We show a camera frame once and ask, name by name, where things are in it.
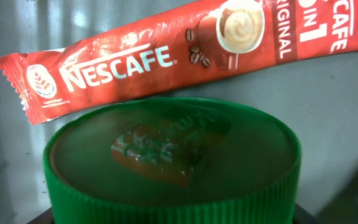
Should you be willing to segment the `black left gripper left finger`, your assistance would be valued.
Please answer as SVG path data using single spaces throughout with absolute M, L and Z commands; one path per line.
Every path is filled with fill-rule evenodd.
M 27 224 L 55 224 L 52 209 L 49 208 L 33 220 L 29 221 Z

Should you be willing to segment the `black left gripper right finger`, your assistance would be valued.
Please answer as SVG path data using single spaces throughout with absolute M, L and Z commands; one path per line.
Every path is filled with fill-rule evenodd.
M 293 224 L 318 224 L 314 216 L 297 203 L 295 204 Z

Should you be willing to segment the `green lid jar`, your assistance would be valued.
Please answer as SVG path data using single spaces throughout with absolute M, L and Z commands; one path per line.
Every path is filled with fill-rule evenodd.
M 300 165 L 285 123 L 207 98 L 101 108 L 44 150 L 56 223 L 291 223 Z

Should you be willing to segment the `red Nescafe coffee stick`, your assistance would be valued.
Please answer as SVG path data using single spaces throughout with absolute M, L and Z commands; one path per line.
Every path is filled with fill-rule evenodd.
M 30 123 L 358 51 L 358 0 L 195 1 L 64 49 L 0 57 Z

